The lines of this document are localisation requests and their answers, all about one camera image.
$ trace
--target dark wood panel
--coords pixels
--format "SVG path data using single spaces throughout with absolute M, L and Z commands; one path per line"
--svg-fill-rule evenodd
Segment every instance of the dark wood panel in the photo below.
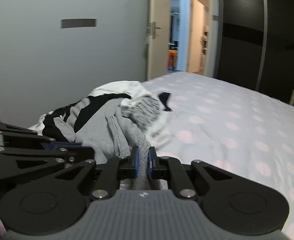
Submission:
M 294 0 L 267 1 L 267 48 L 259 92 L 289 102 L 294 89 Z
M 262 46 L 222 37 L 217 78 L 249 89 L 255 89 Z
M 224 23 L 263 31 L 263 0 L 224 0 Z

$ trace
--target black wardrobe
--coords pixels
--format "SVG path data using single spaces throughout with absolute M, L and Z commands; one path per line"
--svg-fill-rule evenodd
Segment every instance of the black wardrobe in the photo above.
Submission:
M 289 102 L 294 0 L 221 0 L 217 78 Z

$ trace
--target bed sheet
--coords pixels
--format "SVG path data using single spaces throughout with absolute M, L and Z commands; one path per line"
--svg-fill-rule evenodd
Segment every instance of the bed sheet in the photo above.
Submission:
M 157 151 L 194 159 L 272 187 L 289 202 L 283 232 L 294 239 L 294 107 L 246 88 L 192 73 L 143 83 L 172 97 L 171 142 Z

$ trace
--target round black joint cover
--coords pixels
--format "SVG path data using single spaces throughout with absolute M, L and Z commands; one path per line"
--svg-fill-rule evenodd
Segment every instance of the round black joint cover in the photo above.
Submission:
M 288 202 L 279 192 L 245 179 L 217 181 L 201 208 L 217 226 L 247 236 L 282 229 L 289 214 Z
M 0 200 L 5 227 L 25 235 L 48 235 L 77 222 L 86 211 L 84 196 L 67 180 L 21 185 Z

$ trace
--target blue wall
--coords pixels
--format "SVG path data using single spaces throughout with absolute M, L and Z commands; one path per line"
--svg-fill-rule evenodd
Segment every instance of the blue wall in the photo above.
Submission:
M 189 36 L 189 15 L 190 0 L 180 0 L 180 28 L 179 28 L 179 51 L 177 69 L 186 71 L 187 53 L 188 53 L 188 36 Z

